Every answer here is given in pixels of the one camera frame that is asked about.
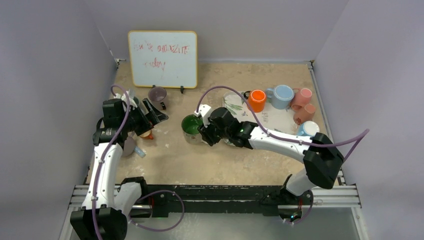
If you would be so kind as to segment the cream illustrated mug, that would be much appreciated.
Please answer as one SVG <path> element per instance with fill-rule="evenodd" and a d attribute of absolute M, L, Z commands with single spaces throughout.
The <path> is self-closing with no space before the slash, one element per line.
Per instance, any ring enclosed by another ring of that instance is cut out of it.
<path fill-rule="evenodd" d="M 184 117 L 181 122 L 181 129 L 187 143 L 192 145 L 202 144 L 202 135 L 198 130 L 198 127 L 202 124 L 202 119 L 196 117 L 194 114 Z"/>

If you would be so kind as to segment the dark orange terracotta mug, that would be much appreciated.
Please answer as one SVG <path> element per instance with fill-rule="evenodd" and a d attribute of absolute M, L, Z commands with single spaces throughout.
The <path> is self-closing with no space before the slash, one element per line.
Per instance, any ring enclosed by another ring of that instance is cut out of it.
<path fill-rule="evenodd" d="M 153 132 L 152 130 L 148 130 L 145 133 L 142 133 L 139 135 L 140 138 L 144 139 L 144 140 L 153 140 L 154 136 L 153 136 Z"/>

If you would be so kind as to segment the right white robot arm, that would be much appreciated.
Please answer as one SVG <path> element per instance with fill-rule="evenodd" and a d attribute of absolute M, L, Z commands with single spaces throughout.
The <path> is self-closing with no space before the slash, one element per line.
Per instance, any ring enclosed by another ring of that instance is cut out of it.
<path fill-rule="evenodd" d="M 206 104 L 202 104 L 194 115 L 202 120 L 197 129 L 202 140 L 210 146 L 226 139 L 239 148 L 271 151 L 302 163 L 304 168 L 289 176 L 280 191 L 282 200 L 288 204 L 314 187 L 332 189 L 345 161 L 323 133 L 311 137 L 269 130 L 255 122 L 240 122 L 225 107 L 212 109 Z"/>

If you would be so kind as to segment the lilac ribbed mug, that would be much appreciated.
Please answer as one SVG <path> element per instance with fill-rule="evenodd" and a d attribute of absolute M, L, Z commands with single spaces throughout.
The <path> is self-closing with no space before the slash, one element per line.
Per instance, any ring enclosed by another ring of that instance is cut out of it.
<path fill-rule="evenodd" d="M 137 146 L 136 141 L 131 136 L 128 136 L 124 142 L 122 157 L 126 158 L 130 156 L 135 151 L 136 146 Z"/>

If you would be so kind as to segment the bright orange mug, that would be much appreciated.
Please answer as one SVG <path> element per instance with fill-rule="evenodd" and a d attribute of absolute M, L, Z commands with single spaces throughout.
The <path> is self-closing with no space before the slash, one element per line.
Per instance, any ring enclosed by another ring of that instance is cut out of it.
<path fill-rule="evenodd" d="M 248 93 L 247 101 L 255 113 L 260 113 L 265 108 L 267 95 L 263 90 L 254 89 Z"/>

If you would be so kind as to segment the purple mug black handle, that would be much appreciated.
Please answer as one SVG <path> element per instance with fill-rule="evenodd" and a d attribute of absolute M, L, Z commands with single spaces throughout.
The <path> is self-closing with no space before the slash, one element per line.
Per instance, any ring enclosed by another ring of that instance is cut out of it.
<path fill-rule="evenodd" d="M 155 86 L 148 92 L 148 99 L 159 111 L 164 111 L 168 107 L 168 94 L 165 88 Z"/>

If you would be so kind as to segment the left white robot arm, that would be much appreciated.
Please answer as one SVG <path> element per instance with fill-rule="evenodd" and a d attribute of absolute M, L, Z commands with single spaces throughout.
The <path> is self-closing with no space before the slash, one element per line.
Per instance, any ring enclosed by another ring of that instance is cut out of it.
<path fill-rule="evenodd" d="M 143 177 L 126 178 L 115 193 L 118 163 L 129 133 L 140 136 L 169 117 L 147 98 L 117 96 L 102 103 L 103 116 L 92 137 L 94 164 L 81 209 L 70 215 L 70 224 L 82 240 L 123 240 L 133 203 L 149 199 Z"/>

